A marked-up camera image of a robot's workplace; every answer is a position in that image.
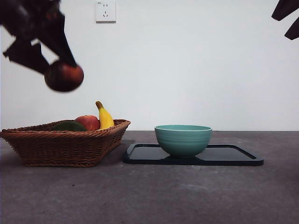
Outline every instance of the wall outlet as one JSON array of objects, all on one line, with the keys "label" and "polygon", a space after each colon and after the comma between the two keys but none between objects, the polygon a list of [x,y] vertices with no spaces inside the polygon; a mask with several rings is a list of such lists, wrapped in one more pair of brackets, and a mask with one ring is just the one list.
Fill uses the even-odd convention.
[{"label": "wall outlet", "polygon": [[116,22],[116,2],[98,1],[96,3],[96,22]]}]

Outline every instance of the green mango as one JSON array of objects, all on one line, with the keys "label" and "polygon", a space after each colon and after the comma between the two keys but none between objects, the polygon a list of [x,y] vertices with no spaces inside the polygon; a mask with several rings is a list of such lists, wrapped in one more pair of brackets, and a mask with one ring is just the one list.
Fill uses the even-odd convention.
[{"label": "green mango", "polygon": [[86,128],[75,121],[62,121],[52,127],[52,131],[73,131],[73,132],[86,132]]}]

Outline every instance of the black tray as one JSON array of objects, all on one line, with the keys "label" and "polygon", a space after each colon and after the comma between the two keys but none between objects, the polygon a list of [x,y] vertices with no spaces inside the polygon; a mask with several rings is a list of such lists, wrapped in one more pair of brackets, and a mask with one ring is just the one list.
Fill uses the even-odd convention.
[{"label": "black tray", "polygon": [[171,157],[158,144],[132,144],[123,156],[129,164],[202,165],[202,166],[261,166],[263,159],[234,145],[208,145],[188,159]]}]

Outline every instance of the red apple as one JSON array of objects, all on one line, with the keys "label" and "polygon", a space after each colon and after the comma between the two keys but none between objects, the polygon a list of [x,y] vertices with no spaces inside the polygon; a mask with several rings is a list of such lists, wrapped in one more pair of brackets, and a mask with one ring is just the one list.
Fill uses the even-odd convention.
[{"label": "red apple", "polygon": [[53,90],[67,92],[79,87],[83,82],[84,73],[77,65],[72,67],[64,61],[57,60],[51,64],[44,74],[46,84]]},{"label": "red apple", "polygon": [[95,131],[100,128],[100,122],[94,115],[83,115],[77,117],[74,121],[82,124],[88,131]]}]

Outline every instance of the teal bowl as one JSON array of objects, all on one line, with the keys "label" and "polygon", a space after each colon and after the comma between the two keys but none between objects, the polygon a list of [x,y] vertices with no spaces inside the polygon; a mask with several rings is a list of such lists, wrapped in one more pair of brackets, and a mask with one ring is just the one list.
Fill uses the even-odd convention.
[{"label": "teal bowl", "polygon": [[161,125],[155,127],[160,147],[172,157],[191,158],[203,152],[212,135],[212,129],[195,125]]}]

